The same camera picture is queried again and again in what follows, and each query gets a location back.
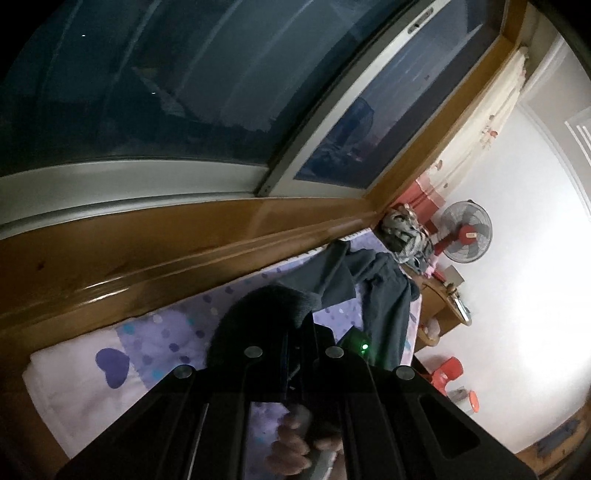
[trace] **bed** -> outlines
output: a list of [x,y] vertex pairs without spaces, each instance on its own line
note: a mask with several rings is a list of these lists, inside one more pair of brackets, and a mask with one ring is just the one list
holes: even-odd
[[[351,250],[388,252],[370,229],[343,240]],[[189,297],[138,318],[62,342],[31,355],[23,374],[39,416],[68,457],[72,457],[180,364],[204,368],[209,341],[237,299],[264,286],[318,254],[320,247],[225,285]],[[314,314],[338,340],[352,326],[362,327],[361,291],[357,297]],[[411,303],[402,364],[411,363],[421,298]],[[275,439],[280,404],[251,408],[246,462],[251,478],[263,478],[255,461]]]

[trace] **curtain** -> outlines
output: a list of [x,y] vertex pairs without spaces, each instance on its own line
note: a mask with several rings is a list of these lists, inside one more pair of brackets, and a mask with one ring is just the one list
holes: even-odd
[[470,117],[449,144],[394,202],[408,203],[423,225],[444,204],[474,164],[490,149],[513,111],[525,82],[527,49],[521,47],[486,88]]

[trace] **wooden desk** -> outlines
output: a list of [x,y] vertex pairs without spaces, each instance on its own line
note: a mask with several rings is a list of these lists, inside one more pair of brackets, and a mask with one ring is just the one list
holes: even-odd
[[[417,275],[405,265],[402,267],[404,271],[418,285],[418,288],[421,290],[421,295],[423,296],[421,316],[419,318],[421,325],[426,323],[430,318],[435,317],[441,328],[439,337],[442,337],[459,324],[464,323],[462,314],[458,311],[455,304],[449,299],[447,295],[447,289],[443,283],[441,283],[436,278],[425,278]],[[419,325],[417,341],[414,347],[415,352],[426,346],[435,346],[438,343],[439,340],[433,341],[429,339]]]

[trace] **window glass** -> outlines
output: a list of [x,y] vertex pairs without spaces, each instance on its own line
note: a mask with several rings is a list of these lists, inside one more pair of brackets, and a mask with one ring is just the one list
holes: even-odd
[[443,103],[501,28],[501,0],[452,0],[354,101],[297,180],[365,189]]
[[68,0],[0,90],[0,174],[97,158],[266,164],[408,0]]

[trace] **purple heart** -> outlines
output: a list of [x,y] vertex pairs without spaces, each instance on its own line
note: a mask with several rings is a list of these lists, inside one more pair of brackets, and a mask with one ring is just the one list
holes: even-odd
[[129,373],[129,357],[114,348],[103,348],[96,354],[95,362],[105,372],[107,385],[119,388]]

